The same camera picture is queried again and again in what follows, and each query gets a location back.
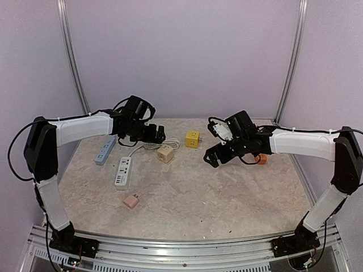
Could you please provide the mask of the beige cube socket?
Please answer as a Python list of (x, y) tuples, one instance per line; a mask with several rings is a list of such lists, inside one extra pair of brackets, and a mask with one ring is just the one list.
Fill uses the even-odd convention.
[(174, 157), (174, 149), (169, 145), (162, 145), (157, 149), (157, 158), (164, 162), (169, 163)]

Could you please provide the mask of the white power strip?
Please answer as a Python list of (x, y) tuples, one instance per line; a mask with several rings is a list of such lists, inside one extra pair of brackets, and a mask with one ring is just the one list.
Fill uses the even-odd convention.
[(119, 162), (114, 186), (117, 190), (127, 190), (130, 182), (133, 160), (129, 157), (122, 157)]

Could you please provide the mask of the orange power strip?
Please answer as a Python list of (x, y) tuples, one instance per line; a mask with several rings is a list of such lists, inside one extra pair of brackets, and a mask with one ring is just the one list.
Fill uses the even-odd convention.
[(264, 165), (267, 163), (267, 155), (266, 154), (259, 154), (255, 157), (255, 163), (259, 165)]

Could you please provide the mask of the pink usb charger plug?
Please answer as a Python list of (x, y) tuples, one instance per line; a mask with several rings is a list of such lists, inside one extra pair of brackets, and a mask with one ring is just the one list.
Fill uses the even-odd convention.
[(123, 200), (123, 204), (129, 209), (134, 209), (139, 201), (138, 195), (130, 194)]

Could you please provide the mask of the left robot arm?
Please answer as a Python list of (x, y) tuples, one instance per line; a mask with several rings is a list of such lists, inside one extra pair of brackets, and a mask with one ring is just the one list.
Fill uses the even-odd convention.
[(30, 178), (15, 177), (23, 182), (31, 181), (36, 198), (45, 214), (47, 225), (57, 241), (67, 252), (79, 247), (79, 238), (69, 220), (58, 188), (58, 149), (84, 139), (115, 135), (131, 142), (161, 144), (166, 135), (163, 126), (150, 124), (155, 108), (146, 100), (130, 96), (112, 109), (99, 109), (82, 116), (47, 119), (35, 118), (21, 131), (29, 130), (23, 156)]

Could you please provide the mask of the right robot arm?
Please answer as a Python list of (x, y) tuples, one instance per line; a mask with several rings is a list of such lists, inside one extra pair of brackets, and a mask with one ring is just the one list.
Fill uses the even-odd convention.
[(220, 142), (207, 149), (204, 161), (213, 168), (252, 155), (253, 164), (264, 155), (289, 154), (323, 159), (334, 163), (330, 185), (298, 223), (294, 234), (272, 240), (276, 257), (320, 246), (317, 231), (343, 206), (348, 196), (361, 187), (362, 151), (356, 139), (358, 130), (300, 130), (277, 125), (256, 126), (242, 110), (226, 119), (208, 118), (208, 130)]

